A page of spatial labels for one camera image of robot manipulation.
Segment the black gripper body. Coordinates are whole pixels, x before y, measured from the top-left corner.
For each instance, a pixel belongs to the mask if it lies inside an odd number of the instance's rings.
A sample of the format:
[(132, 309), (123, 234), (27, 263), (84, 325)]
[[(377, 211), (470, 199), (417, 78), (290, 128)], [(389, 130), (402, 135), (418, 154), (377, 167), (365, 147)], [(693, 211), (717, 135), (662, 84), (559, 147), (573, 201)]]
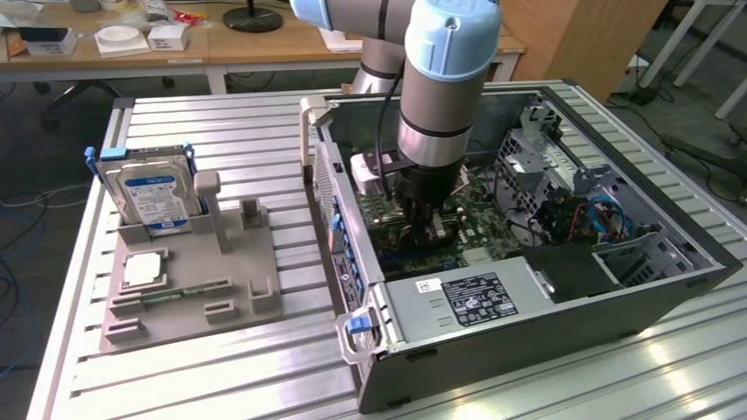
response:
[(442, 167), (410, 166), (397, 175), (397, 200), (405, 207), (411, 203), (441, 207), (450, 197), (461, 166), (450, 164)]

